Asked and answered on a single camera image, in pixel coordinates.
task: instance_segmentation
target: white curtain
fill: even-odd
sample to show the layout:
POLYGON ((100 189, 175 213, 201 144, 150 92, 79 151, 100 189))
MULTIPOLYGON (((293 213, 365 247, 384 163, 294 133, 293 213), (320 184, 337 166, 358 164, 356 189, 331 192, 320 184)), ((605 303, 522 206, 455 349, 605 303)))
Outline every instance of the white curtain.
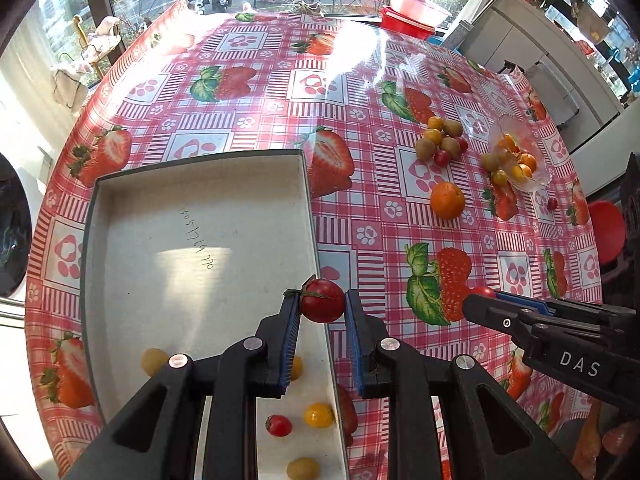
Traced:
POLYGON ((14 94, 7 100, 15 99, 23 108, 53 150, 49 155, 54 159, 76 122, 71 111, 53 99, 50 67, 56 62, 34 6, 0 57, 0 75, 14 94))

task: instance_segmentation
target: kiwi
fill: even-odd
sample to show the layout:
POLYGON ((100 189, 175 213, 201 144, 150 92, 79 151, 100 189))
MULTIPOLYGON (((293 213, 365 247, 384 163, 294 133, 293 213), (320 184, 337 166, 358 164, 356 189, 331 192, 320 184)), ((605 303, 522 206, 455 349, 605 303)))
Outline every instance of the kiwi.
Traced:
POLYGON ((451 158, 460 158, 460 145, 456 139, 452 137, 445 137, 442 139, 440 149, 451 155, 451 158))
POLYGON ((415 156, 426 162, 436 152, 436 145, 429 139, 421 137, 415 141, 415 156))
POLYGON ((452 119, 445 119, 442 130, 449 137, 459 137, 462 135, 462 124, 452 119))
POLYGON ((153 377, 169 360, 166 352, 159 348, 147 348, 140 358, 140 366, 149 377, 153 377))
POLYGON ((289 462, 287 476, 291 480, 316 480, 320 476, 320 466, 313 458, 303 456, 289 462))
POLYGON ((483 153, 480 156, 480 166, 488 173, 493 173, 500 168, 500 161, 493 153, 483 153))

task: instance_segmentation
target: red stool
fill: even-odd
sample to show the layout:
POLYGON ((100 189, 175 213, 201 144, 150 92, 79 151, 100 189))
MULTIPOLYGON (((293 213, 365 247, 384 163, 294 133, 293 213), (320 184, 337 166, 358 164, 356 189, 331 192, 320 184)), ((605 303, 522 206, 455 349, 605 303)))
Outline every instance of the red stool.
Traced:
POLYGON ((602 200, 589 204, 589 215, 596 237, 598 259, 601 265, 608 264, 618 257, 625 245, 625 219, 615 205, 602 200))

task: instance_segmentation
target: table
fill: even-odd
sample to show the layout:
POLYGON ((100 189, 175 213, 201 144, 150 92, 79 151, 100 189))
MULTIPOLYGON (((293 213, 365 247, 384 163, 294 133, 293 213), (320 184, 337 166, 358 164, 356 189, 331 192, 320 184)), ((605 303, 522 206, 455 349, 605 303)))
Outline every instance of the table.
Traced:
MULTIPOLYGON (((64 399, 52 395, 58 383, 50 376, 62 345, 76 350, 76 371, 86 373, 84 355, 77 351, 79 262, 92 189, 83 184, 91 186, 91 170, 82 168, 81 178, 71 175, 82 157, 75 147, 92 146, 114 126, 124 128, 132 140, 125 167, 135 168, 204 153, 289 147, 332 130, 327 135, 338 135, 340 146, 348 147, 353 173, 320 178, 310 172, 322 275, 343 289, 357 288, 367 313, 383 317, 391 336, 439 358, 468 352, 494 377, 505 378, 514 350, 506 336, 464 319, 444 326, 442 318, 437 325, 414 316, 406 299, 412 268, 405 246, 427 242, 431 259, 448 252, 466 260, 471 267, 466 286, 535 298, 550 295, 545 250, 561 253, 565 297, 601 301, 591 224, 572 225, 566 215, 579 196, 574 167, 554 124, 543 117, 546 112, 529 101, 529 91, 521 73, 495 75, 441 47, 361 23, 299 14, 197 17, 184 0, 169 8, 127 49, 82 111, 35 228, 26 338, 36 402, 60 472, 102 427, 91 402, 73 408, 69 405, 87 402, 78 395, 67 400, 68 392, 64 399), (225 70, 226 76, 234 74, 226 82, 225 70), (413 89, 413 103, 402 100, 406 88, 413 89), (428 101, 418 92, 428 94, 428 101), (394 95, 393 109, 384 93, 394 95), (470 145, 446 168, 415 158, 417 120, 427 105, 442 117, 459 119, 470 145), (516 194, 519 213, 509 221, 488 210, 482 194, 489 184, 479 167, 488 129, 504 114, 528 124, 553 173, 545 190, 516 194), (435 218, 428 206, 431 188, 442 180, 454 181, 466 197, 465 211, 451 222, 435 218), (554 212, 546 209, 548 197, 560 204, 554 212), (443 253, 443 248, 456 250, 443 253)), ((343 323, 331 325, 330 339, 338 381, 352 387, 343 323)), ((540 420, 546 402, 559 392, 564 392, 561 422, 586 416, 586 396, 536 372, 519 402, 540 420)), ((356 400, 355 405, 359 427, 349 448, 352 478, 384 478, 386 402, 356 400)))

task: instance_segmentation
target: bolt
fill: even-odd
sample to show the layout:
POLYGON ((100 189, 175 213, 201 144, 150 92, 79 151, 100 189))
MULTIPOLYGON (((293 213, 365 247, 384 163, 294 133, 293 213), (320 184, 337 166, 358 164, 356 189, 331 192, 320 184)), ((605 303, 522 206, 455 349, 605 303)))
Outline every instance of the bolt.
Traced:
POLYGON ((259 337, 248 337, 244 340, 242 346, 244 346, 247 350, 257 350, 262 346, 262 339, 260 339, 259 337))
POLYGON ((456 357, 456 366, 463 370, 471 370, 476 365, 476 362, 470 355, 462 354, 456 357))
POLYGON ((169 366, 171 368, 182 368, 189 362, 189 358, 185 354, 176 354, 169 357, 169 366))
POLYGON ((398 341, 398 339, 385 337, 382 341, 380 341, 380 346, 382 346, 382 348, 385 350, 398 350, 400 348, 400 342, 398 341))

